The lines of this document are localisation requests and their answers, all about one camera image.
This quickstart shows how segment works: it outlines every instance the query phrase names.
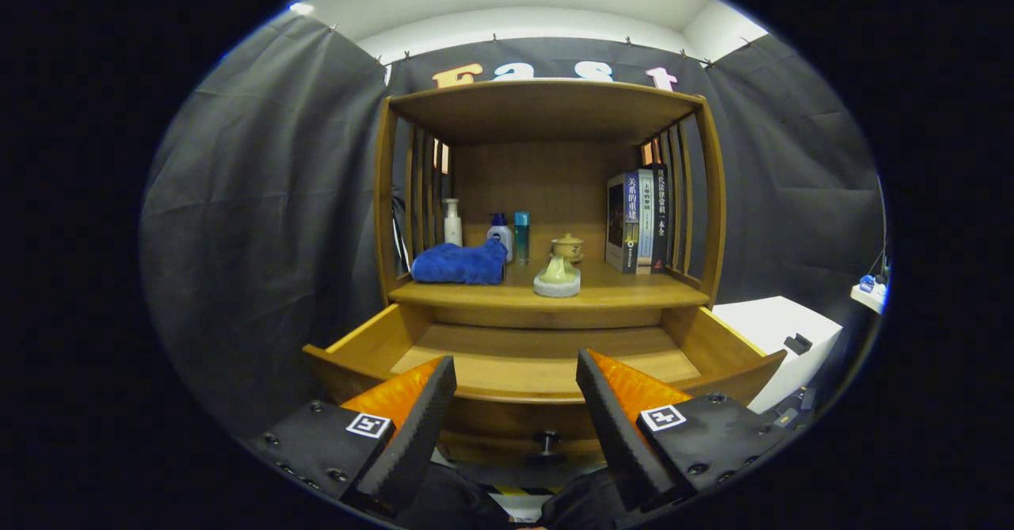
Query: wooden drawer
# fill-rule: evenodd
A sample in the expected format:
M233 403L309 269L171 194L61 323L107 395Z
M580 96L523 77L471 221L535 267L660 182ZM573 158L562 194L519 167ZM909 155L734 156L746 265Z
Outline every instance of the wooden drawer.
M601 461L575 379L581 347L692 395L723 390L742 404L785 357L765 357L705 307L660 310L654 325L577 330L450 324L438 310L392 303L327 350L303 350L337 403L451 354L458 387L440 444L452 460L521 461L537 450L532 435L555 430L555 448L572 460Z

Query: white box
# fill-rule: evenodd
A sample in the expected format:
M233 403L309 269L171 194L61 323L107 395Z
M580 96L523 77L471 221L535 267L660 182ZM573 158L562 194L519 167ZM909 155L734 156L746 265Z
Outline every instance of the white box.
M842 331L836 321L783 296L717 305L712 312L765 354L785 350L785 360L778 371L747 404L754 413L768 411L813 379ZM813 343L802 356L785 346L785 338L796 334Z

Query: small blue object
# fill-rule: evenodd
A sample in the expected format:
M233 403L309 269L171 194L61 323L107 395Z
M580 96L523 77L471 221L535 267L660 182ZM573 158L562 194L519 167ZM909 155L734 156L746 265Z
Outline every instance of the small blue object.
M869 274L859 280L859 290L862 292L873 292L877 282Z
M458 247L453 242L441 242L416 256L412 278L416 282L500 285L506 262L507 247L492 238L487 238L481 247Z

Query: wooden shelf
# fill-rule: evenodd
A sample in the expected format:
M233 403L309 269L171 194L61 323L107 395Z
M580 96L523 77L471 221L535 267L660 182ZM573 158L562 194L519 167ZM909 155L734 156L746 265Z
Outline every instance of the wooden shelf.
M701 107L700 96L585 79L509 80L397 96L391 108L451 145L644 143Z
M454 357L461 390L500 390L517 397L580 401L577 351L594 350L663 382L701 377L660 327L618 330L516 330L434 324L390 372L401 374L445 354Z
M532 258L528 266L510 263L500 285L432 285L407 282L394 289L390 299L397 303L420 303L434 307L478 310L553 310L553 312L593 312L594 310L662 309L662 307L705 306L708 296L666 274L621 274L605 261L584 259L575 266L581 271L581 291L569 299L548 299L532 291L535 274L547 259Z

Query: white wall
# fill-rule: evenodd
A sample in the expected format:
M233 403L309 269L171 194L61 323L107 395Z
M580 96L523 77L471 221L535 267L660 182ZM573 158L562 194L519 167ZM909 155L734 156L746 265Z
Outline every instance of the white wall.
M717 61L746 46L743 39L760 39L768 31L726 3L712 0L686 25L683 34L693 44L699 60Z
M637 46L673 53L684 49L689 57L697 56L685 36L671 28L610 13L553 7L506 7L440 15L367 36L356 44L373 57L380 57L381 64L391 64L405 58L405 51L420 54L491 41L494 32L497 39L577 36L625 42L630 36Z
M504 7L463 11L440 15L402 25L357 41L356 44L380 57L381 64L390 65L410 54L428 53L467 43L525 36L576 36L626 41L637 46L652 47L670 53L685 50L689 57L699 60L720 60L728 53L745 46L743 39L760 39L768 31L739 11L711 0L694 18L684 32L634 20L634 18L553 7Z

